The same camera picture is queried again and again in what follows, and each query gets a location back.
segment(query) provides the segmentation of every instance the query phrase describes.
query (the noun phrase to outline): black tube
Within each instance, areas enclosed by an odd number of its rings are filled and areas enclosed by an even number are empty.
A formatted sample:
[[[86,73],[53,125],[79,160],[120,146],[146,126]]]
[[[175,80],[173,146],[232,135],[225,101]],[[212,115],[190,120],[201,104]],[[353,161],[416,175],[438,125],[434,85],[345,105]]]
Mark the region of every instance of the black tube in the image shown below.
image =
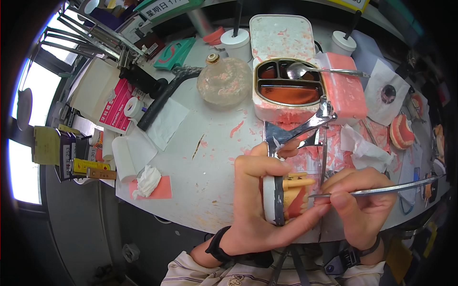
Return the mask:
[[[146,131],[149,126],[153,123],[153,121],[156,119],[158,116],[159,112],[162,110],[164,107],[165,103],[169,99],[169,97],[175,92],[177,87],[180,86],[185,80],[198,77],[200,74],[199,72],[195,72],[192,74],[184,74],[182,76],[176,76],[172,81],[169,83],[167,88],[164,90],[164,92],[156,98],[151,105],[148,107],[146,110],[145,114],[142,116],[140,121],[137,123],[137,126],[143,130]]]
[[[348,40],[348,37],[350,37],[350,35],[353,32],[353,30],[356,28],[356,25],[360,21],[361,14],[362,13],[361,13],[360,10],[356,11],[356,13],[354,14],[353,21],[351,22],[350,30],[345,34],[345,37],[344,37],[345,40]]]
[[[235,4],[234,34],[232,34],[232,37],[236,37],[239,34],[240,17],[242,16],[242,6],[243,0],[237,0],[237,3]]]

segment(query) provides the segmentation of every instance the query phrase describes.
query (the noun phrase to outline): white lab bench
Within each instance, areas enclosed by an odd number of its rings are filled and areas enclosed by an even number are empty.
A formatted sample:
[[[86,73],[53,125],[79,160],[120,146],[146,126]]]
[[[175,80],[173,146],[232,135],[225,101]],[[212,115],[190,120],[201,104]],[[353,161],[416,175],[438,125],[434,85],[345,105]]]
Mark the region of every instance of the white lab bench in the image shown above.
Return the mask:
[[[320,42],[323,51],[328,49],[335,25],[311,20],[314,38]],[[185,65],[204,67],[205,58],[211,53],[218,53],[197,38],[188,54]],[[153,68],[150,63],[142,67],[154,78],[166,78],[171,81],[174,75],[167,71]],[[116,181],[116,196],[136,207],[181,224],[209,233],[216,233],[220,228],[233,222],[233,189],[234,189],[234,159],[245,151],[251,150],[262,142],[262,122],[256,117],[249,96],[239,106],[226,111],[214,110],[201,99],[197,88],[197,79],[189,79],[182,83],[172,95],[172,99],[189,109],[187,117],[170,139],[165,151],[160,149],[150,161],[162,175],[169,175],[172,187],[171,199],[165,200],[133,200],[130,198],[127,184]],[[431,157],[430,139],[421,132],[417,134],[423,148],[422,176]],[[403,152],[399,152],[402,161]],[[400,170],[390,170],[391,179],[397,183]],[[415,217],[433,206],[448,190],[445,178],[439,182],[436,201],[425,204],[420,193],[416,195],[413,210],[404,215],[398,203],[388,217],[383,229],[399,225]],[[321,240],[335,241],[344,239],[342,222],[335,210],[331,210],[322,219]],[[298,239],[301,243],[316,243],[318,236],[304,235]]]

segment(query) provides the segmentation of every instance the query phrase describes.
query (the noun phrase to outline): spoon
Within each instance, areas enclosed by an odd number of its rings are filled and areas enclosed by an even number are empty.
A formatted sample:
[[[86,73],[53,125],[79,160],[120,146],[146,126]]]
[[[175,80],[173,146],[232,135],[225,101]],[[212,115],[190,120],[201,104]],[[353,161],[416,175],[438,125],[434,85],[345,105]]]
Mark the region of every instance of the spoon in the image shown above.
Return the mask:
[[[337,72],[339,74],[344,74],[344,75],[349,75],[349,76],[371,77],[371,75],[369,75],[369,74],[367,74],[365,72],[359,71],[359,70],[345,70],[345,69],[321,70],[321,69],[311,68],[311,67],[306,66],[305,64],[300,63],[300,62],[292,63],[286,69],[286,73],[288,74],[288,78],[290,78],[292,80],[299,79],[301,76],[303,76],[308,71]]]

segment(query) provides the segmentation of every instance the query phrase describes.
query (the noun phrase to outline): left hand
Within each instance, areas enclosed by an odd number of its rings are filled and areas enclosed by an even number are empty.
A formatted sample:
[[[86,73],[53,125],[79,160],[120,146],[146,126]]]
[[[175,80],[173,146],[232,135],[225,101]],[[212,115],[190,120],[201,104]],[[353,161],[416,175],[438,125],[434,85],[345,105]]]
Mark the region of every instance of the left hand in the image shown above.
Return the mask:
[[[297,155],[299,140],[285,145],[279,156]],[[234,223],[223,235],[220,248],[228,255],[262,252],[291,244],[314,227],[330,209],[329,204],[316,205],[283,227],[264,219],[262,180],[266,175],[283,176],[291,166],[279,159],[267,157],[265,142],[255,146],[250,156],[235,160]]]

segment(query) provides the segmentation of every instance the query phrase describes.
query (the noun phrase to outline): crumpled tissue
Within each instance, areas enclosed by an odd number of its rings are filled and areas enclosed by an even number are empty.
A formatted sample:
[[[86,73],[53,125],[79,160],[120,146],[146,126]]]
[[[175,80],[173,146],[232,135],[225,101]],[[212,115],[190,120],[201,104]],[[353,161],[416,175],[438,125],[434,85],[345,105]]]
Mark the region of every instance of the crumpled tissue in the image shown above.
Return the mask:
[[[137,189],[132,192],[132,198],[137,199],[137,196],[149,197],[154,189],[158,186],[161,180],[161,173],[155,167],[146,165],[142,176],[137,180]]]
[[[340,130],[340,149],[352,151],[351,161],[356,169],[374,167],[383,173],[391,164],[393,154],[388,154],[382,148],[367,142],[364,137],[346,124]]]

